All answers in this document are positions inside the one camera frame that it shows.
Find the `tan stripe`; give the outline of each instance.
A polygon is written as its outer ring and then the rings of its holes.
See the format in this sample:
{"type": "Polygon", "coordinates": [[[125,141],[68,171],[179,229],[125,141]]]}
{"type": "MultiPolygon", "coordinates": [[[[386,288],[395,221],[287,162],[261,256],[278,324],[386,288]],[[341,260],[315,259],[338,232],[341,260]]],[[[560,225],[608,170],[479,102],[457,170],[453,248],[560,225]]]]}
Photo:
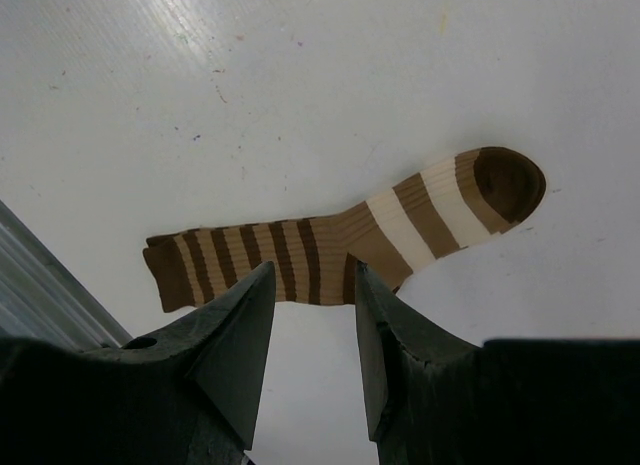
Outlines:
{"type": "Polygon", "coordinates": [[[320,264],[320,305],[343,304],[342,282],[346,250],[336,235],[335,217],[310,220],[320,264]]]}
{"type": "Polygon", "coordinates": [[[196,275],[196,269],[193,266],[193,259],[191,258],[189,246],[187,245],[187,242],[184,241],[184,237],[182,235],[175,237],[175,241],[187,270],[187,278],[189,279],[191,290],[193,290],[193,299],[196,302],[195,305],[201,305],[204,303],[204,296],[202,294],[202,288],[200,288],[200,284],[198,283],[198,277],[196,275]]]}
{"type": "Polygon", "coordinates": [[[476,150],[456,156],[455,166],[458,188],[467,206],[478,217],[478,220],[482,222],[489,233],[502,233],[512,228],[512,225],[496,212],[480,193],[473,171],[473,164],[479,154],[480,152],[476,150]]]}
{"type": "Polygon", "coordinates": [[[396,185],[394,190],[409,220],[436,258],[460,250],[458,242],[429,199],[419,173],[396,185]]]}
{"type": "Polygon", "coordinates": [[[231,259],[233,260],[233,266],[236,270],[238,280],[242,280],[251,272],[252,268],[242,234],[240,233],[240,227],[227,228],[224,231],[224,236],[229,246],[229,252],[231,253],[231,259]]]}
{"type": "Polygon", "coordinates": [[[284,281],[282,280],[282,274],[280,273],[280,264],[278,263],[275,246],[273,245],[273,238],[271,237],[269,224],[257,224],[253,227],[253,232],[256,236],[256,241],[260,246],[260,256],[262,257],[262,261],[273,262],[276,266],[276,301],[285,302],[286,294],[284,281]]]}
{"type": "Polygon", "coordinates": [[[227,291],[227,285],[224,282],[224,275],[218,262],[218,254],[213,246],[213,240],[211,239],[211,229],[203,228],[195,232],[195,236],[202,250],[204,257],[204,263],[207,270],[207,276],[209,284],[214,297],[219,297],[227,291]]]}
{"type": "MultiPolygon", "coordinates": [[[[389,288],[402,285],[413,271],[382,230],[375,225],[375,219],[366,202],[356,205],[345,213],[349,215],[346,217],[348,223],[354,228],[366,230],[365,233],[355,236],[351,243],[347,243],[348,252],[368,263],[389,288]]],[[[350,230],[345,230],[344,236],[353,237],[350,230]]]]}
{"type": "Polygon", "coordinates": [[[305,248],[298,231],[298,221],[288,220],[282,223],[282,230],[289,247],[289,259],[293,267],[295,278],[296,300],[307,302],[309,300],[309,263],[305,248]]]}

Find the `white table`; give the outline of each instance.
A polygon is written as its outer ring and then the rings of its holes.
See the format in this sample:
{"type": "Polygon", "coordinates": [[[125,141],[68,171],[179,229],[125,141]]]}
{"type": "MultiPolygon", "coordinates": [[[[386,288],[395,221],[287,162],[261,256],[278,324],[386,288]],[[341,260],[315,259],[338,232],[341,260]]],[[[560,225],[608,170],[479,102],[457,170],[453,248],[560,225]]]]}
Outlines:
{"type": "MultiPolygon", "coordinates": [[[[338,211],[504,144],[548,196],[400,295],[494,336],[640,328],[640,0],[0,0],[0,199],[133,335],[144,239],[338,211]]],[[[279,304],[252,457],[373,464],[353,307],[279,304]]]]}

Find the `sock toe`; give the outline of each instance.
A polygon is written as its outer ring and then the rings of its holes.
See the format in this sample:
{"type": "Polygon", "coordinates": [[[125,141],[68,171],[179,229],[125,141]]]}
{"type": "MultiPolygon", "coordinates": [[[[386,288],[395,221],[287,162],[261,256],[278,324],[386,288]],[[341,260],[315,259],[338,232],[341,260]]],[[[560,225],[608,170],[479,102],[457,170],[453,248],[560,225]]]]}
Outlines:
{"type": "Polygon", "coordinates": [[[513,226],[540,204],[546,181],[538,166],[524,155],[506,148],[482,148],[473,167],[485,201],[513,226]]]}

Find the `sock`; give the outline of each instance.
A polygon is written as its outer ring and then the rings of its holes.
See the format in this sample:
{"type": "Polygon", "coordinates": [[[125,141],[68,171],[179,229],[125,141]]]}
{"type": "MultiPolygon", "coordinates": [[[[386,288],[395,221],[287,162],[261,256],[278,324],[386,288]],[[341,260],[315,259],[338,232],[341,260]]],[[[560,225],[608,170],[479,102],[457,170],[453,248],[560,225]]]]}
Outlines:
{"type": "Polygon", "coordinates": [[[165,312],[209,302],[268,260],[276,264],[276,300],[342,305],[354,302],[357,260],[396,289],[437,259],[515,227],[544,190],[533,162],[487,147],[342,213],[151,237],[143,254],[165,312]]]}

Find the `screw hole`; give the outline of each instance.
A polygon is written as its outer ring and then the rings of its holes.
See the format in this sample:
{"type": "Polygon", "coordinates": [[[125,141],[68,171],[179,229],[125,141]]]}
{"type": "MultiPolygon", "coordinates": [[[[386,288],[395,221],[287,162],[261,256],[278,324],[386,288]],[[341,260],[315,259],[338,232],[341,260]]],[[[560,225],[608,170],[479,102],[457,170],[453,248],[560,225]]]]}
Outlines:
{"type": "Polygon", "coordinates": [[[131,340],[124,347],[125,350],[141,350],[143,348],[153,347],[158,341],[151,337],[138,337],[131,340]]]}

